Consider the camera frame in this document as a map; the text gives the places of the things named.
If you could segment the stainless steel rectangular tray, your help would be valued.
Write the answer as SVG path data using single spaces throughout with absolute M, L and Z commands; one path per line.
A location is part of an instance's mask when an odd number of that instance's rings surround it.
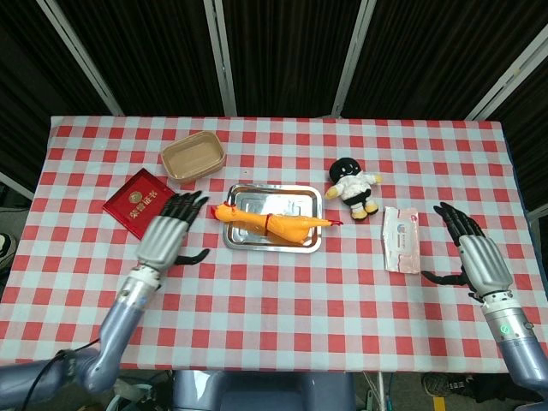
M 226 198 L 231 206 L 258 214 L 281 214 L 301 217 L 323 217 L 320 192 L 302 185 L 235 184 Z M 322 229 L 311 228 L 304 243 L 292 243 L 279 236 L 264 236 L 257 228 L 243 223 L 228 223 L 223 229 L 227 247 L 237 250 L 285 253 L 313 253 L 322 242 Z

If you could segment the yellow rubber chicken toy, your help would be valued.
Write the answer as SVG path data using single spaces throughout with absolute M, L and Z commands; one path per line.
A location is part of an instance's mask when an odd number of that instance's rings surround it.
M 211 206 L 211 214 L 223 223 L 231 223 L 237 228 L 252 231 L 263 237 L 275 236 L 283 241 L 304 245 L 311 229 L 340 226 L 337 220 L 318 217 L 290 216 L 275 213 L 258 214 L 243 211 L 235 205 L 224 202 Z

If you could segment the white partition frame post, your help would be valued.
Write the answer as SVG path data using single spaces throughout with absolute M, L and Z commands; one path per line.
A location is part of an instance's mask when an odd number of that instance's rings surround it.
M 223 0 L 203 0 L 217 81 L 226 116 L 237 116 Z
M 548 58 L 548 24 L 509 65 L 484 97 L 466 116 L 467 121 L 484 121 Z
M 68 52 L 74 58 L 84 76 L 97 92 L 103 103 L 113 116 L 125 116 L 122 107 L 117 102 L 104 77 L 100 74 L 96 64 L 80 41 L 68 18 L 59 6 L 57 0 L 35 0 L 46 19 L 50 22 Z
M 5 175 L 1 171 L 0 171 L 0 182 L 4 184 L 5 186 L 9 187 L 10 189 L 15 190 L 18 194 L 24 196 L 25 198 L 29 200 L 33 200 L 34 193 L 31 190 L 25 188 L 19 182 Z
M 332 105 L 331 117 L 339 118 L 348 96 L 348 90 L 354 78 L 354 73 L 360 59 L 360 54 L 366 40 L 377 0 L 360 0 L 354 29 L 348 45 L 347 55 L 337 87 L 337 93 Z

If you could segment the black white shoe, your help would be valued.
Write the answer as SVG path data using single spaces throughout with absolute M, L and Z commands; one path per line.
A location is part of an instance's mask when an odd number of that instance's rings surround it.
M 0 233 L 0 272 L 12 265 L 17 249 L 17 240 L 10 234 Z

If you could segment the black-headed plush doll white shirt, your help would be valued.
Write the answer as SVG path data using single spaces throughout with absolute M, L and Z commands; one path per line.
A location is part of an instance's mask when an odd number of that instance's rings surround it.
M 366 173 L 354 158 L 339 158 L 329 169 L 332 185 L 325 192 L 325 198 L 340 198 L 349 207 L 351 217 L 365 220 L 378 211 L 377 203 L 371 199 L 372 185 L 382 182 L 381 175 Z

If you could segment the red white checkered tablecloth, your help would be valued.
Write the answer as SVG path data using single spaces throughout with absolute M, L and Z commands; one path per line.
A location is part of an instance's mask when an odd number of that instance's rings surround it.
M 420 257 L 460 270 L 433 207 L 451 203 L 499 246 L 513 291 L 548 343 L 548 300 L 497 122 L 55 116 L 33 203 L 0 300 L 0 365 L 51 358 L 93 340 L 135 264 L 137 239 L 104 203 L 139 170 L 167 175 L 161 151 L 210 130 L 225 166 L 187 185 L 222 203 L 237 183 L 324 191 L 342 157 L 381 176 L 381 207 L 419 214 Z M 356 223 L 339 201 L 313 253 L 234 250 L 203 209 L 182 251 L 209 255 L 169 271 L 125 350 L 139 368 L 501 372 L 479 304 L 460 287 L 384 269 L 376 214 Z

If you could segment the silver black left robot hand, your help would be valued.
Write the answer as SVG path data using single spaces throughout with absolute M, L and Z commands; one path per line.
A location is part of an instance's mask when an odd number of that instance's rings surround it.
M 138 263 L 166 272 L 174 265 L 197 265 L 203 261 L 210 252 L 209 248 L 194 256 L 182 256 L 179 252 L 190 227 L 208 200 L 201 191 L 173 194 L 148 224 L 137 248 Z

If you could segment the pink white wet wipes pack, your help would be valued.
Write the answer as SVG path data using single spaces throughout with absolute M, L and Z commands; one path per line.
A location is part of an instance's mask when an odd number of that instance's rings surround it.
M 420 274 L 419 216 L 416 209 L 386 206 L 382 240 L 387 271 Z

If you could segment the dark sneaker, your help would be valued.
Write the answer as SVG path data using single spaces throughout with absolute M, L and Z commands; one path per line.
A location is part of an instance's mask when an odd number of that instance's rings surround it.
M 473 394 L 469 378 L 465 374 L 428 372 L 422 376 L 421 384 L 425 393 L 432 397 Z

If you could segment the red certificate booklet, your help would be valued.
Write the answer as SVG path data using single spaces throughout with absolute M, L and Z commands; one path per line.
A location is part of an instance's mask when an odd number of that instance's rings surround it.
M 103 209 L 141 239 L 149 223 L 174 194 L 156 176 L 141 169 L 103 204 Z

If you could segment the grey-blue robot torso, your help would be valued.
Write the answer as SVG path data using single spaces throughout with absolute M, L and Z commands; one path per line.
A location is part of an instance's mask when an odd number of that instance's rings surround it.
M 174 373 L 172 411 L 355 411 L 349 372 Z

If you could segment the brown rectangular food container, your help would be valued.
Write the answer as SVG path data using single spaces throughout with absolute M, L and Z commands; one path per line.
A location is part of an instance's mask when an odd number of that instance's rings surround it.
M 169 178 L 186 183 L 222 169 L 226 153 L 213 132 L 200 131 L 166 146 L 161 159 Z

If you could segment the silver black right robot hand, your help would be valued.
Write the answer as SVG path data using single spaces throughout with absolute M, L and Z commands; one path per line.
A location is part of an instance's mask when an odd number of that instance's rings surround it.
M 438 276 L 431 271 L 421 275 L 437 285 L 468 286 L 468 295 L 483 302 L 488 295 L 506 292 L 513 277 L 496 243 L 479 224 L 463 211 L 441 202 L 433 210 L 443 219 L 461 259 L 461 273 Z

